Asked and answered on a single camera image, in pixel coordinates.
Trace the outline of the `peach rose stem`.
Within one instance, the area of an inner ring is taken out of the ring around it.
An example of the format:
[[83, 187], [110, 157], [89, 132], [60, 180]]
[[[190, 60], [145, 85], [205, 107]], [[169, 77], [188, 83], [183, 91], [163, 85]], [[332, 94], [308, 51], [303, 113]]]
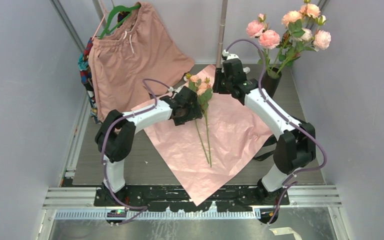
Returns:
[[184, 80], [187, 82], [188, 87], [197, 94], [197, 102], [199, 104], [202, 116], [204, 117], [204, 121], [205, 121], [205, 134], [206, 134], [207, 147], [205, 147], [203, 138], [201, 136], [201, 132], [199, 130], [198, 122], [196, 120], [195, 120], [195, 127], [198, 132], [201, 147], [204, 152], [206, 161], [209, 164], [209, 166], [212, 167], [213, 161], [212, 161], [210, 129], [209, 129], [209, 119], [208, 119], [209, 101], [213, 97], [212, 84], [209, 77], [205, 77], [204, 79], [201, 79], [199, 76], [192, 75], [189, 72], [185, 74]]

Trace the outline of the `colourful patterned garment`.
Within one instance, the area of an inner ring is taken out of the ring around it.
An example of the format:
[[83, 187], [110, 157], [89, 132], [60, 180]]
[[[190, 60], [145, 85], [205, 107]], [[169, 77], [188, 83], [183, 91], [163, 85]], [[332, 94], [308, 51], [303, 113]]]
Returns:
[[89, 65], [89, 55], [93, 46], [92, 37], [88, 40], [87, 45], [83, 52], [80, 54], [80, 57], [77, 62], [77, 66], [80, 73], [81, 84], [86, 90], [88, 97], [88, 102], [90, 106], [89, 115], [96, 124], [101, 122], [98, 119], [98, 108], [96, 104], [95, 92], [92, 81], [92, 72]]

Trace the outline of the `orange pink rose stem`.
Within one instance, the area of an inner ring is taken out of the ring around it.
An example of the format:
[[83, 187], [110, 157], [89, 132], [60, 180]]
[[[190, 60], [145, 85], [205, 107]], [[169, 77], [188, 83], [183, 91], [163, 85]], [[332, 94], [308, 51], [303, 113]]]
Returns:
[[315, 51], [314, 41], [320, 27], [327, 21], [321, 8], [311, 0], [305, 0], [299, 10], [286, 13], [281, 20], [285, 32], [280, 38], [275, 62], [270, 68], [274, 77], [279, 77], [284, 67], [290, 67], [304, 51]]

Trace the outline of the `aluminium rail frame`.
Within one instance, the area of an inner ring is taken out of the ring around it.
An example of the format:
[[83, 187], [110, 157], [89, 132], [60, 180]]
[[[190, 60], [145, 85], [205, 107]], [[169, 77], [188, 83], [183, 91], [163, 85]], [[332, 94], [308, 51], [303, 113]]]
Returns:
[[129, 185], [125, 204], [98, 187], [51, 187], [38, 240], [347, 240], [333, 185], [296, 185], [262, 199], [225, 185], [194, 204], [177, 185]]

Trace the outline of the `pink clothes hanger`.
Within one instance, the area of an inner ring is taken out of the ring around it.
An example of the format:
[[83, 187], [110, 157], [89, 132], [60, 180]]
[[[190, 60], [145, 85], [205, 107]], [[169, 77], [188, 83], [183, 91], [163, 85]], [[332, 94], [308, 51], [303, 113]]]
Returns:
[[100, 19], [100, 22], [94, 34], [92, 35], [91, 40], [93, 40], [97, 36], [97, 33], [99, 32], [100, 28], [106, 22], [107, 14], [109, 13], [103, 0], [93, 0], [93, 5], [98, 15], [98, 18]]

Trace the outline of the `pink artificial rose stem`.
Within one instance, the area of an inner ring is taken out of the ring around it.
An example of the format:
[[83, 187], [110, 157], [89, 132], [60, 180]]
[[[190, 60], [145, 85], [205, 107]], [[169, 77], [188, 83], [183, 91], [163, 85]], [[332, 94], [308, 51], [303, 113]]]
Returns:
[[318, 52], [330, 46], [330, 32], [320, 29], [326, 21], [324, 15], [313, 16], [298, 11], [283, 16], [281, 22], [286, 30], [278, 47], [279, 71], [292, 66], [304, 51]]

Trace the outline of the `black ribbon gold lettering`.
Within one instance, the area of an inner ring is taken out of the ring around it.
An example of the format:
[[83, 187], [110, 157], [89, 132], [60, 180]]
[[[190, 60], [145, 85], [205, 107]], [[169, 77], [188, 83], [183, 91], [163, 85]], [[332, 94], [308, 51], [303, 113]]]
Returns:
[[255, 161], [262, 162], [268, 159], [270, 156], [274, 154], [275, 148], [277, 145], [277, 139], [272, 134], [262, 145], [261, 149], [257, 152], [257, 154], [252, 158]]

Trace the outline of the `black cylindrical vase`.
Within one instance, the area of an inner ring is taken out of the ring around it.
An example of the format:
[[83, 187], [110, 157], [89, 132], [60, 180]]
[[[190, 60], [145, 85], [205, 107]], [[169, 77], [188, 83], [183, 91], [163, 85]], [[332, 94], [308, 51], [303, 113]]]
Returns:
[[273, 98], [282, 77], [282, 72], [277, 67], [269, 68], [262, 77], [261, 86]]

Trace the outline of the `green clothes hanger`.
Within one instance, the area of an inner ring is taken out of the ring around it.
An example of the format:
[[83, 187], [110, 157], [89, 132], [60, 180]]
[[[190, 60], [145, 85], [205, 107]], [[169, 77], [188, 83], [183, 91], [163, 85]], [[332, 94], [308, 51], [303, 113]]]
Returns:
[[[98, 38], [102, 39], [104, 36], [111, 34], [116, 28], [118, 28], [120, 25], [123, 24], [123, 22], [133, 13], [133, 10], [138, 10], [140, 8], [141, 8], [140, 3], [136, 3], [134, 6], [131, 6], [131, 7], [127, 7], [124, 5], [115, 6], [111, 10], [111, 12], [108, 14], [106, 25]], [[128, 14], [122, 20], [117, 21], [117, 23], [111, 28], [112, 20], [114, 18], [118, 20], [118, 16], [121, 12], [128, 13]]]

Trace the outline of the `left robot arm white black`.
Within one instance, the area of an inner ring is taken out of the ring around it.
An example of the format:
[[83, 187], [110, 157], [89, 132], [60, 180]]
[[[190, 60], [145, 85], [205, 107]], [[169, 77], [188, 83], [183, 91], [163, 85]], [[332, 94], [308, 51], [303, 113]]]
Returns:
[[160, 122], [172, 120], [175, 126], [180, 126], [202, 116], [197, 93], [186, 86], [138, 110], [110, 111], [95, 136], [104, 166], [103, 185], [110, 196], [116, 196], [126, 186], [125, 159], [138, 132]]

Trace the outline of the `pink wrapping paper sheet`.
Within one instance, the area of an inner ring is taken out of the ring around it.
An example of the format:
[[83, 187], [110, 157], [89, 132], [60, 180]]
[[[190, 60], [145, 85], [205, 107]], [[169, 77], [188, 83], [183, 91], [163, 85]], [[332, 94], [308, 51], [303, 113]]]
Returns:
[[[207, 147], [205, 120], [196, 121]], [[144, 129], [195, 205], [236, 176], [272, 135], [256, 114], [228, 94], [213, 94], [208, 124], [212, 167], [207, 163], [195, 120], [179, 126], [166, 120]]]

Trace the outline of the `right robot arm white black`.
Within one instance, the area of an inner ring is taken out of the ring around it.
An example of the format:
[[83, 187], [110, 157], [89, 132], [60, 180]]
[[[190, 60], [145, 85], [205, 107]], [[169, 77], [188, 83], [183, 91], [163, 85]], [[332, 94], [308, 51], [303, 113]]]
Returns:
[[267, 197], [282, 188], [296, 170], [301, 170], [316, 157], [313, 142], [315, 128], [287, 114], [256, 79], [248, 79], [238, 58], [225, 60], [216, 68], [213, 90], [231, 95], [256, 114], [276, 139], [274, 164], [257, 183], [258, 194]]

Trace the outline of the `white clothes rack stand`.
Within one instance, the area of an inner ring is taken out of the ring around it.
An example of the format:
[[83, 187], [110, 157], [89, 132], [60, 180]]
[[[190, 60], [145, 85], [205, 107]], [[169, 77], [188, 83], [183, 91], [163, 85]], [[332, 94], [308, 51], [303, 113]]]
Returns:
[[222, 51], [224, 50], [224, 37], [225, 37], [227, 10], [228, 10], [228, 0], [222, 0], [220, 20], [218, 24], [218, 39], [217, 39], [216, 61], [215, 61], [216, 68], [220, 68], [222, 66], [222, 60], [223, 60]]

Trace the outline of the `pink shorts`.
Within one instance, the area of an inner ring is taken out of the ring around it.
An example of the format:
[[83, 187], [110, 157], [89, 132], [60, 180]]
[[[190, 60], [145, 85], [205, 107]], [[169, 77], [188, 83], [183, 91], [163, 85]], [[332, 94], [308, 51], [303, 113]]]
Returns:
[[151, 90], [164, 95], [195, 64], [176, 46], [154, 6], [140, 5], [113, 34], [92, 40], [88, 64], [99, 122], [112, 110], [127, 112], [148, 101], [143, 79], [153, 79]]

